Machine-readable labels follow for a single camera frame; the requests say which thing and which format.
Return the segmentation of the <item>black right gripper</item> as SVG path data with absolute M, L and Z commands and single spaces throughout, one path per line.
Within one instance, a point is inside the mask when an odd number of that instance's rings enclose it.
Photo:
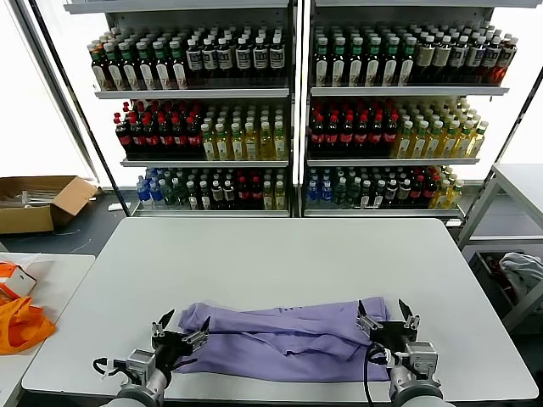
M 375 321 L 367 312 L 361 300 L 358 301 L 356 324 L 365 333 L 370 334 L 370 340 L 392 352 L 403 352 L 406 345 L 417 341 L 417 329 L 420 325 L 420 315 L 414 314 L 409 305 L 398 300 L 402 321 Z

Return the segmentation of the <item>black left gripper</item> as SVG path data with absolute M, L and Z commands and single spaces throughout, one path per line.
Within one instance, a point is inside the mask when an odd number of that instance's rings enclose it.
M 194 353 L 200 349 L 209 339 L 210 317 L 195 332 L 182 334 L 180 332 L 166 332 L 175 310 L 163 314 L 158 321 L 152 323 L 152 345 L 154 349 L 160 346 L 173 348 L 176 353 Z

